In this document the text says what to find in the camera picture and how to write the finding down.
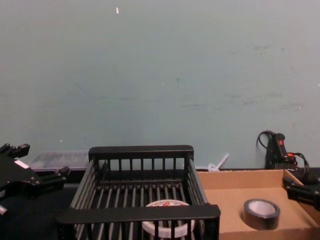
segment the black wire basket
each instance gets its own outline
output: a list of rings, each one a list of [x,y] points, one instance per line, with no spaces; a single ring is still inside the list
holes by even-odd
[[[208,203],[193,156],[189,145],[91,148],[70,208],[57,217],[59,239],[159,240],[160,228],[176,239],[176,227],[186,225],[181,240],[217,240],[221,212]],[[189,205],[146,207],[157,200]]]

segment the black tape roll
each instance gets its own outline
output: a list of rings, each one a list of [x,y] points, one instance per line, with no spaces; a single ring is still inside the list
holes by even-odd
[[[244,203],[243,221],[256,230],[276,229],[280,208],[271,201],[250,199]]]

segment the roll of tape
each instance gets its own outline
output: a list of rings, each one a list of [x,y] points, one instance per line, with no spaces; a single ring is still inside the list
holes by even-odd
[[[244,203],[243,221],[256,230],[276,229],[280,208],[271,201],[250,199]]]
[[[179,200],[159,200],[151,202],[147,207],[170,207],[170,206],[188,206],[189,204],[184,201]],[[143,229],[151,235],[155,235],[155,225],[149,221],[142,222]],[[191,231],[195,228],[195,220],[191,220]],[[160,238],[171,238],[171,228],[170,227],[158,227],[158,233]],[[174,228],[174,237],[181,238],[188,234],[188,224],[183,224]]]

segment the black device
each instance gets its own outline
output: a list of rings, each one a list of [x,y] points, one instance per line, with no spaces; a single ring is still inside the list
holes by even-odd
[[[265,146],[261,141],[261,136],[268,137],[268,144]],[[309,164],[302,153],[287,152],[285,148],[285,135],[282,133],[274,133],[270,130],[262,131],[257,138],[265,149],[265,169],[287,169],[303,184],[316,184],[319,182],[318,177],[310,174]],[[296,156],[303,160],[303,167],[298,166]]]
[[[301,185],[288,177],[284,177],[282,181],[289,199],[312,205],[320,211],[320,183]]]
[[[16,159],[28,155],[29,149],[29,144],[0,147],[0,201],[17,195],[34,198],[64,187],[70,169],[63,167],[57,173],[39,176]]]

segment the cardboard box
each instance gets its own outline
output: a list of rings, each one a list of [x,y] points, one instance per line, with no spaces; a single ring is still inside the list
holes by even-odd
[[[217,204],[221,210],[220,240],[320,239],[320,211],[288,199],[283,176],[300,182],[287,170],[200,172],[198,175],[208,202]],[[249,199],[265,199],[279,206],[277,229],[255,230],[243,222],[244,203]]]

